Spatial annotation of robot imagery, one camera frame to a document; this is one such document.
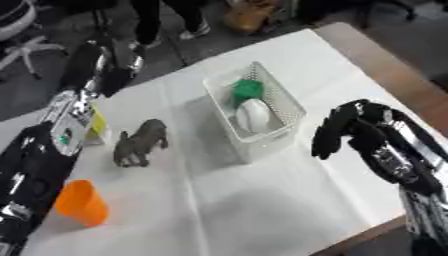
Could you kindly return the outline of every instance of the white ball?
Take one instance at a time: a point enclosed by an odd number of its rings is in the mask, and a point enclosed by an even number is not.
[[[253,133],[268,130],[271,118],[269,107],[261,100],[250,99],[242,103],[236,110],[236,120],[241,128]]]

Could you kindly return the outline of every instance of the gray animal figurine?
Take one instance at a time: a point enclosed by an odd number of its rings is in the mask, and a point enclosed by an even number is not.
[[[119,167],[146,167],[149,165],[146,155],[159,142],[161,148],[168,147],[166,126],[160,120],[148,120],[131,137],[125,131],[120,134],[120,141],[115,146],[114,162]]]

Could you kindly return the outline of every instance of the orange cup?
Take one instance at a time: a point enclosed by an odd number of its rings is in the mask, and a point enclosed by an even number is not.
[[[107,219],[109,207],[88,180],[73,181],[62,189],[55,202],[56,212],[76,219],[88,227]]]

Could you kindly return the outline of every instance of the wire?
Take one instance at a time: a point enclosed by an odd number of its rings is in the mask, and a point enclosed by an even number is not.
[[[165,38],[167,39],[168,43],[172,46],[174,54],[177,56],[177,58],[179,58],[180,62],[182,63],[182,67],[185,68],[190,66],[187,60],[184,58],[184,56],[182,56],[182,51],[177,47],[176,43],[169,37],[168,32],[162,26],[160,26],[160,30],[165,35]]]

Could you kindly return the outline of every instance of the white plastic basket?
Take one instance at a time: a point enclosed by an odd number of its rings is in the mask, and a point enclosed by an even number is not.
[[[241,79],[263,83],[263,100],[271,109],[271,122],[266,133],[247,132],[236,122],[231,95],[232,88]],[[216,116],[245,162],[253,162],[294,143],[305,109],[261,63],[253,62],[245,68],[205,79],[204,86],[214,103]]]

